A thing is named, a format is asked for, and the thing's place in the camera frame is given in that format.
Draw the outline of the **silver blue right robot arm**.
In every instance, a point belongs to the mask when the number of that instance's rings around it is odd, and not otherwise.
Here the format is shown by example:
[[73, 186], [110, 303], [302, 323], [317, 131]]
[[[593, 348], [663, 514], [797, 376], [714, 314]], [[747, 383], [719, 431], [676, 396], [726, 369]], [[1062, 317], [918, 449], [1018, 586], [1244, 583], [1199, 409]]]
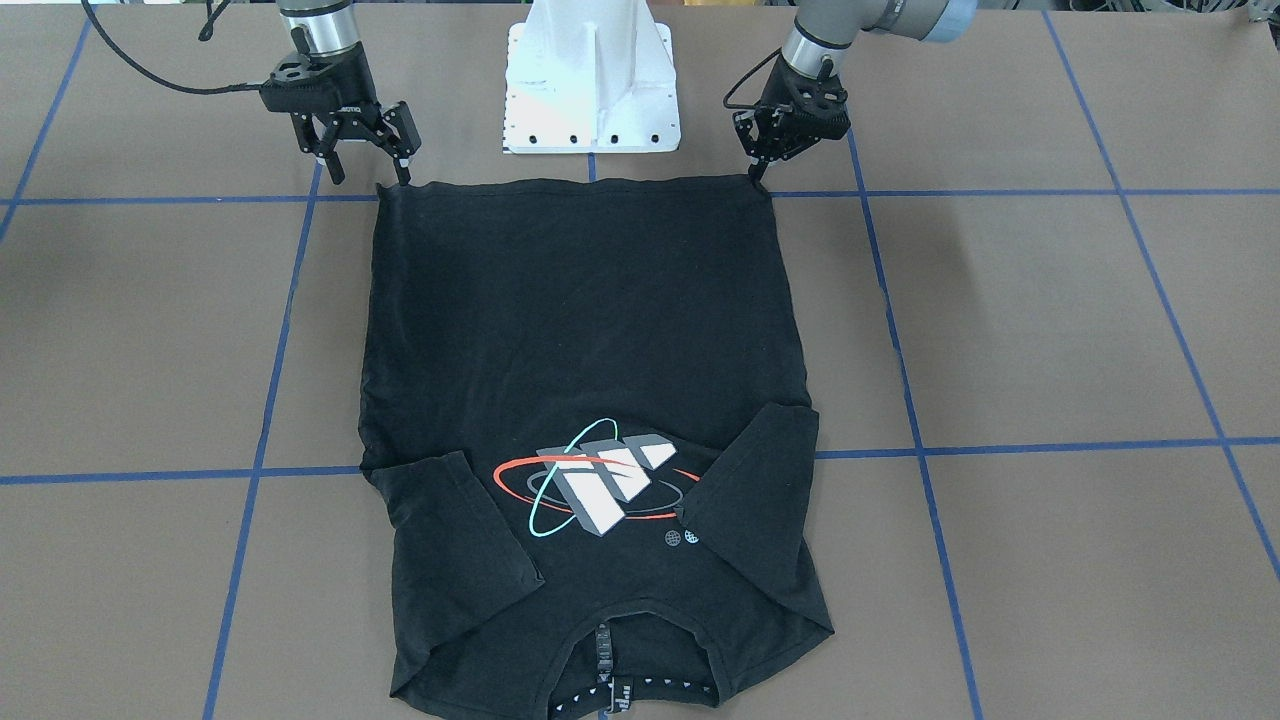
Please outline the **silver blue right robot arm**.
[[300, 150], [315, 156], [333, 183], [346, 179], [338, 143], [364, 141], [393, 160], [398, 184], [407, 186], [421, 140], [406, 102], [380, 104], [353, 4], [276, 5], [294, 49], [262, 83], [264, 106], [289, 117]]

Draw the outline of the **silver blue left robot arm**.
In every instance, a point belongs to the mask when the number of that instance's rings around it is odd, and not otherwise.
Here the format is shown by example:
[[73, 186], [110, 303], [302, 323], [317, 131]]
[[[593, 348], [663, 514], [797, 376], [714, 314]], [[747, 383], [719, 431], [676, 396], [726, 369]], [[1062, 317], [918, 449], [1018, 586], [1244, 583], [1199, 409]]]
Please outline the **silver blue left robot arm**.
[[860, 35], [892, 35], [946, 44], [970, 27], [977, 1], [797, 1], [785, 41], [723, 96], [762, 184], [769, 167], [850, 129], [844, 60]]

